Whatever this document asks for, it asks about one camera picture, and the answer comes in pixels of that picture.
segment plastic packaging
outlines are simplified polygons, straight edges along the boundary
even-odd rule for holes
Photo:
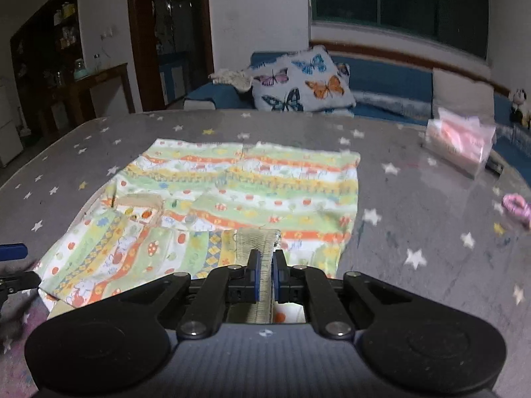
[[[495,126],[476,117],[463,118],[442,107],[439,119],[429,120],[424,146],[475,178],[492,150]]]

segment white cushion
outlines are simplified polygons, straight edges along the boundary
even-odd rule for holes
[[[475,82],[465,76],[433,70],[433,112],[439,118],[437,107],[444,107],[458,115],[477,116],[482,124],[494,123],[494,89],[484,82]]]
[[[324,46],[283,55],[248,73],[258,110],[318,111],[356,104],[348,78],[339,74]]]

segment metal bolt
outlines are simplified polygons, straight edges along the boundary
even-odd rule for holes
[[[325,326],[325,330],[332,336],[343,336],[352,331],[352,328],[344,321],[331,321]]]
[[[181,331],[183,334],[196,336],[206,331],[206,326],[200,321],[191,320],[181,326]]]

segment pink hair tie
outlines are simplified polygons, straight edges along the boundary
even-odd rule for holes
[[[531,229],[531,207],[521,195],[505,195],[502,203],[507,211],[523,221],[525,226]]]

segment sofa armrest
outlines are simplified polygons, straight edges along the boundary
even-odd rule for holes
[[[198,109],[197,102],[211,102],[216,109],[253,109],[252,103],[238,94],[232,85],[213,84],[209,82],[188,94],[184,101],[184,108]]]

